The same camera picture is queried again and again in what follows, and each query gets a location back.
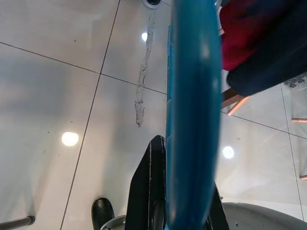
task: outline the metal pole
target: metal pole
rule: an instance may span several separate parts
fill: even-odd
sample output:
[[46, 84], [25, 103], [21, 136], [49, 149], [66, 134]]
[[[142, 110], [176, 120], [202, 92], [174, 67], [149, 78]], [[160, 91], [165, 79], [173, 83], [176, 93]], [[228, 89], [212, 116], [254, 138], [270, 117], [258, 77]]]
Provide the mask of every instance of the metal pole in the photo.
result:
[[10, 230], [10, 229], [17, 229], [23, 226], [31, 225], [35, 222], [34, 216], [28, 216], [23, 219], [13, 220], [5, 223], [0, 224], [0, 230]]

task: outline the tiled floor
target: tiled floor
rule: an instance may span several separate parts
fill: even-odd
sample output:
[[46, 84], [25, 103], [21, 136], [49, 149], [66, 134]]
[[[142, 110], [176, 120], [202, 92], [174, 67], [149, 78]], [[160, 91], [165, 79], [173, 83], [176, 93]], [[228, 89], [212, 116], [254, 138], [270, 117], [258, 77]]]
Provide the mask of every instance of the tiled floor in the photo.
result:
[[[0, 2], [0, 222], [35, 215], [27, 229], [92, 229], [99, 196], [125, 214], [147, 144], [165, 132], [170, 4], [153, 12], [141, 0]], [[142, 34], [152, 16], [138, 127]], [[307, 219], [307, 182], [299, 179], [307, 173], [307, 124], [291, 122], [307, 117], [306, 86], [275, 86], [231, 117], [222, 110], [216, 182], [223, 201]], [[74, 146], [62, 143], [65, 132], [78, 135]]]

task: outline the dark clothing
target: dark clothing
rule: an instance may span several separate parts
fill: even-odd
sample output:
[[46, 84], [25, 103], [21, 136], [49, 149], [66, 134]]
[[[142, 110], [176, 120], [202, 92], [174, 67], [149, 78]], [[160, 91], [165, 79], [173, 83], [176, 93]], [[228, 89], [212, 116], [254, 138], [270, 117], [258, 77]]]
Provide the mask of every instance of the dark clothing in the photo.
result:
[[249, 96], [307, 71], [307, 0], [298, 0], [263, 39], [258, 49], [227, 76], [242, 96]]

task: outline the red clothing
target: red clothing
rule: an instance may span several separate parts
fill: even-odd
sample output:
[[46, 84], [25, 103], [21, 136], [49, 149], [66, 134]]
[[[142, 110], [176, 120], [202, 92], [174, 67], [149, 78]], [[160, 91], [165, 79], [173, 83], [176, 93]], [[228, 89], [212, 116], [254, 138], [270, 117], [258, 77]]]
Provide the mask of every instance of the red clothing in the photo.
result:
[[221, 9], [223, 69], [231, 71], [251, 56], [295, 0], [231, 0]]

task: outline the shoe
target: shoe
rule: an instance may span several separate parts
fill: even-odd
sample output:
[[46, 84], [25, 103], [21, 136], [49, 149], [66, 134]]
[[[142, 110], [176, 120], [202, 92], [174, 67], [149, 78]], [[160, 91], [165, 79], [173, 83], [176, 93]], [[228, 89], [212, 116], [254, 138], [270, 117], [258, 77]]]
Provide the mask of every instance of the shoe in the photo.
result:
[[92, 205], [92, 222], [94, 230], [100, 228], [109, 220], [114, 218], [111, 202], [106, 198], [99, 198]]
[[143, 0], [143, 3], [150, 9], [157, 9], [161, 3], [161, 0]]

